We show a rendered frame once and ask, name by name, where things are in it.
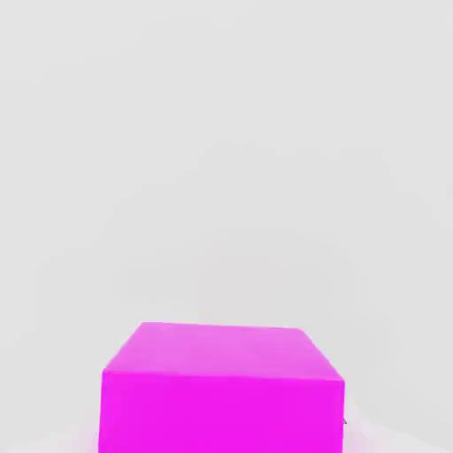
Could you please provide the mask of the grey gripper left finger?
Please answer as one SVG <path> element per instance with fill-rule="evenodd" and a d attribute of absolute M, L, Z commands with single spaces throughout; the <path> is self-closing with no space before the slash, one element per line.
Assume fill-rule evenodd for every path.
<path fill-rule="evenodd" d="M 98 417 L 69 420 L 65 427 L 65 453 L 98 453 Z"/>

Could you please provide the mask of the small magenta cube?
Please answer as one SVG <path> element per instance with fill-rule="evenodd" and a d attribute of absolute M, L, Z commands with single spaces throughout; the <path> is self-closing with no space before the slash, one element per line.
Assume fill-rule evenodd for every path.
<path fill-rule="evenodd" d="M 299 329 L 144 322 L 103 370 L 98 453 L 342 453 L 344 396 Z"/>

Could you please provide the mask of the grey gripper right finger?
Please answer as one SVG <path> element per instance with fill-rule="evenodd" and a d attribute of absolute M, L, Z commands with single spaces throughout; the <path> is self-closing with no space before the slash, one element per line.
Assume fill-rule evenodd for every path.
<path fill-rule="evenodd" d="M 344 408 L 342 453 L 375 453 L 375 431 L 371 421 L 347 396 Z"/>

